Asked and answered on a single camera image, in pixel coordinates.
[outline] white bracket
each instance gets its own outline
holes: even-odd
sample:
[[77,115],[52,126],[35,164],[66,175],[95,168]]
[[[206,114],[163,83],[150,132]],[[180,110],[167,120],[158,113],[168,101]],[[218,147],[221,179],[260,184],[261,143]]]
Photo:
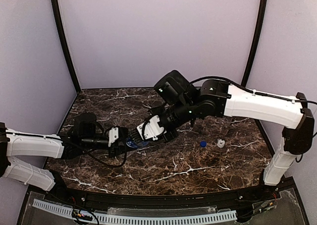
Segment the white bracket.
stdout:
[[138,132],[141,135],[141,138],[143,140],[150,139],[150,138],[152,138],[153,141],[158,140],[158,136],[161,135],[165,130],[163,127],[159,126],[158,122],[159,122],[158,115],[155,115],[150,119],[149,123],[145,125],[144,138],[142,137],[142,127],[144,123],[140,124],[137,127]]
[[113,127],[109,131],[109,142],[108,142],[108,147],[111,147],[111,144],[114,143],[116,140],[119,138],[119,128],[118,127]]

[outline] marble table surface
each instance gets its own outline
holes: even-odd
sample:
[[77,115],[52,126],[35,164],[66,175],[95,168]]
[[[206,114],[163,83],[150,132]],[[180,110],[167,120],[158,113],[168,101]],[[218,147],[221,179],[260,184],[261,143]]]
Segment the marble table surface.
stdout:
[[[83,90],[74,102],[61,132],[83,112],[93,112],[105,128],[135,128],[148,109],[162,99],[151,88]],[[253,119],[207,117],[178,129],[169,143],[150,142],[130,152],[126,164],[108,169],[87,155],[72,160],[49,158],[46,169],[60,172],[69,188],[125,195],[188,195],[239,189],[257,185],[271,155]],[[218,139],[225,140],[223,148]],[[200,142],[206,141],[205,148]],[[93,154],[107,163],[107,151]]]

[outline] white wall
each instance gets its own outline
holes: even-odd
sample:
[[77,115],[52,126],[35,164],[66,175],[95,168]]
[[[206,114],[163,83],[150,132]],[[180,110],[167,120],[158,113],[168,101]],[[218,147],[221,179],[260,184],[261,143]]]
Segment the white wall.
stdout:
[[[317,101],[317,2],[316,0],[267,0],[258,51],[249,88],[295,95],[303,92]],[[317,118],[316,108],[310,106]],[[282,127],[264,123],[272,143],[277,145]],[[293,175],[310,223],[317,224],[317,141],[294,164]]]
[[[74,97],[50,0],[0,0],[0,121],[56,133]],[[23,158],[36,166],[44,159]],[[0,178],[0,225],[16,224],[27,186]]]
[[82,88],[153,86],[173,69],[241,81],[260,0],[59,0]]

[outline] black cable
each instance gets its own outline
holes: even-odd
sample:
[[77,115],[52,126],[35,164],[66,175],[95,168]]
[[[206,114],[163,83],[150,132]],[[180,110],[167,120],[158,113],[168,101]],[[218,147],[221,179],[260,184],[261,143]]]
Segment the black cable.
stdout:
[[91,214],[95,219],[96,219],[96,221],[97,221],[97,225],[100,225],[100,223],[99,223],[99,219],[97,218],[97,216],[96,215],[94,215],[94,213],[92,213],[92,212],[90,212],[90,211],[88,211],[88,209],[85,209],[84,207],[81,207],[81,206],[79,206],[79,205],[76,205],[76,204],[70,204],[70,203],[67,203],[67,202],[65,202],[65,201],[63,201],[63,200],[61,200],[60,198],[58,198],[58,197],[56,197],[55,195],[53,195],[52,193],[49,193],[49,192],[47,192],[48,194],[50,194],[51,196],[53,196],[54,198],[56,198],[57,200],[59,200],[60,202],[62,202],[63,204],[67,204],[67,205],[69,205],[69,206],[72,206],[72,207],[77,207],[77,208],[79,208],[79,209],[82,209],[82,210],[84,210],[84,211],[87,211],[89,214]]
[[[44,138],[44,135],[36,135],[36,134],[27,134],[27,133],[16,133],[16,132],[6,132],[7,134],[15,134],[15,135],[18,135],[18,136],[27,136],[27,137],[41,137],[41,138]],[[60,138],[57,138],[57,137],[47,137],[45,136],[46,138],[48,139],[54,139],[54,140],[58,140],[58,141],[63,141],[62,139]]]
[[299,160],[297,160],[297,158],[296,158],[295,161],[296,161],[297,163],[301,162],[301,160],[303,159],[303,156],[304,156],[304,154],[301,154],[301,157],[299,158]]
[[90,156],[92,159],[94,159],[95,161],[99,162],[100,164],[108,167],[108,168],[119,168],[119,167],[122,167],[125,162],[127,161],[127,146],[126,144],[124,143],[123,141],[123,145],[124,145],[124,158],[123,158],[123,161],[121,164],[119,165],[110,165],[110,164],[107,164],[105,162],[103,162],[102,160],[98,159],[97,157],[95,157],[94,155],[92,155],[89,151],[87,151],[86,149],[82,148],[81,146],[78,146],[77,144],[75,143],[72,143],[72,142],[65,142],[65,144],[68,144],[68,145],[71,145],[71,146],[75,146],[77,148],[79,148],[80,150],[82,150],[83,152],[85,152],[85,154],[87,154],[88,156]]
[[[28,136],[28,137],[40,137],[40,138],[44,138],[43,135],[36,135],[36,134],[27,134],[27,133],[15,133],[15,132],[6,132],[7,134],[15,134],[15,135],[20,135],[20,136]],[[107,164],[101,160],[99,160],[98,158],[96,158],[95,156],[93,156],[90,152],[94,151],[91,150],[91,151],[87,151],[86,149],[82,148],[81,146],[78,146],[77,144],[75,143],[72,143],[72,142],[68,142],[68,141],[65,141],[65,140],[62,140],[60,138],[56,138],[56,137],[46,137],[48,139],[54,139],[54,140],[59,140],[61,142],[63,142],[64,144],[68,144],[68,145],[71,145],[71,146],[75,146],[77,148],[79,148],[80,150],[82,150],[83,152],[85,152],[85,154],[87,154],[88,156],[90,156],[91,158],[93,158],[94,160],[96,160],[97,162],[103,164],[104,166],[106,167],[109,167],[109,168],[119,168],[119,167],[122,167],[126,160],[127,160],[127,148],[126,148],[126,143],[125,143],[125,139],[123,138],[122,139],[122,143],[124,145],[124,158],[123,158],[123,161],[121,164],[119,165],[110,165],[110,164]]]
[[250,214],[250,215],[248,215],[248,216],[243,216],[243,217],[239,217],[240,219],[248,219],[248,218],[252,218],[253,216],[255,216],[255,215],[257,215],[257,214],[259,214],[259,213],[261,213],[260,211],[257,211],[256,213],[254,213],[254,214]]
[[244,215],[241,215],[239,216],[238,218],[244,218],[246,215],[250,214],[250,213],[253,213],[256,209],[258,209],[259,207],[261,207],[266,201],[263,201],[263,203],[257,205],[254,207],[254,209],[252,209],[251,211],[249,211],[248,213],[244,214]]
[[150,119],[152,118],[152,116],[149,116],[147,117],[145,120],[144,120],[144,123],[143,123],[143,126],[142,126],[142,132],[141,132],[141,136],[142,136],[142,139],[143,141],[145,141],[145,127],[146,125],[149,123]]
[[252,44],[251,44],[251,48],[250,48],[248,62],[247,62],[246,68],[244,70],[243,78],[241,81],[241,85],[243,85],[243,86],[247,85],[247,82],[248,82],[248,79],[249,79],[249,76],[251,73],[253,61],[254,61],[254,58],[255,58],[255,55],[257,52],[259,39],[260,39],[260,35],[261,35],[261,30],[262,30],[262,25],[263,25],[263,20],[264,20],[266,1],[267,0],[260,0],[257,23],[256,23],[256,27],[254,29],[254,35],[253,35],[253,40],[252,40]]
[[201,78],[198,78],[196,80],[193,80],[190,83],[194,84],[194,83],[196,83],[198,81],[206,80],[206,79],[223,80],[223,81],[226,81],[226,82],[236,86],[237,88],[239,88],[241,90],[244,90],[244,91],[246,91],[248,93],[255,94],[255,95],[271,97],[271,98],[275,98],[275,99],[279,99],[279,100],[285,100],[285,101],[289,101],[289,102],[292,102],[292,101],[297,102],[297,103],[304,102],[304,103],[308,103],[308,104],[317,105],[317,102],[311,101],[311,100],[293,100],[293,99],[285,98],[285,97],[278,96],[278,95],[272,95],[272,94],[268,94],[268,93],[264,93],[264,92],[253,91],[253,90],[250,90],[250,89],[248,89],[248,88],[246,88],[244,86],[239,85],[238,83],[234,82],[233,80],[230,80],[230,79],[225,78],[225,77],[220,77],[220,76],[205,76],[205,77],[201,77]]

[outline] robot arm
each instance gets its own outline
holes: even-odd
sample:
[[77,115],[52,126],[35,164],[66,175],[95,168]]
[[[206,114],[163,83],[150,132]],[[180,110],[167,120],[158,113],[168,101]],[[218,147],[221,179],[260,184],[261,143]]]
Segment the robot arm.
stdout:
[[[114,157],[127,151],[123,144],[127,137],[135,144],[161,139],[169,142],[178,136],[178,127],[189,121],[193,126],[196,118],[206,116],[242,116],[284,125],[278,150],[264,170],[262,182],[265,185],[277,185],[295,158],[312,145],[315,121],[304,94],[268,97],[267,93],[255,90],[250,93],[221,79],[206,80],[197,89],[175,70],[163,77],[154,89],[168,107],[151,108],[151,116],[129,133],[126,128],[119,127],[104,131],[96,116],[89,113],[80,115],[65,136],[25,134],[7,130],[4,123],[0,123],[0,176],[50,191],[56,181],[53,174],[15,156],[72,159],[83,154],[80,147],[71,146],[75,144],[86,149],[107,149],[109,157]],[[118,139],[122,138],[122,145],[119,145]]]
[[275,122],[283,125],[284,130],[281,143],[264,170],[263,183],[270,186],[277,185],[297,156],[312,145],[315,122],[302,93],[296,97],[268,97],[267,93],[246,92],[214,79],[205,81],[198,90],[178,71],[167,74],[154,89],[170,106],[150,109],[152,117],[131,133],[136,142],[159,139],[168,142],[178,136],[179,126],[206,116],[241,116]]

